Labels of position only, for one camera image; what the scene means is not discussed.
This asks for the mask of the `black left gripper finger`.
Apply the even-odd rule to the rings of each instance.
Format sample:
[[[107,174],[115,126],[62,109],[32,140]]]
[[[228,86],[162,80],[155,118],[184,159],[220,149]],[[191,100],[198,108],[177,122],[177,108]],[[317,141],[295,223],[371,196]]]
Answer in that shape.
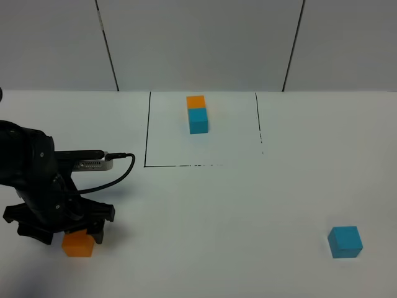
[[[31,227],[22,223],[19,224],[17,233],[20,236],[33,238],[46,245],[51,245],[53,240],[53,233],[40,230],[38,228]]]
[[[104,237],[104,220],[97,220],[90,223],[86,233],[90,235],[98,245],[102,244]]]

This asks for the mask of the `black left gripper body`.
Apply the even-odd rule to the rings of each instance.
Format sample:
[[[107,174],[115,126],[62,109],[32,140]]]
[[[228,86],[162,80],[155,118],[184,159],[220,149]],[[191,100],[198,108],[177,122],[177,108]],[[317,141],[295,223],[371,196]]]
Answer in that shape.
[[[3,217],[8,223],[17,222],[51,233],[73,233],[87,229],[97,220],[104,220],[105,224],[115,219],[115,207],[84,198],[68,170],[57,174],[43,189],[36,184],[16,191],[23,203],[6,207]]]

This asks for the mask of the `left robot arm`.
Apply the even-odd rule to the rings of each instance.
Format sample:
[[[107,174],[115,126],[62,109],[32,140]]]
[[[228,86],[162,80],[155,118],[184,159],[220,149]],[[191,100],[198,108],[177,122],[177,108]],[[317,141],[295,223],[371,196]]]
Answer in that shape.
[[[23,200],[6,207],[4,220],[18,223],[18,235],[46,245],[55,233],[81,230],[101,244],[115,209],[83,198],[71,173],[88,161],[108,163],[106,155],[102,150],[55,151],[52,137],[42,131],[1,121],[1,185],[13,187]]]

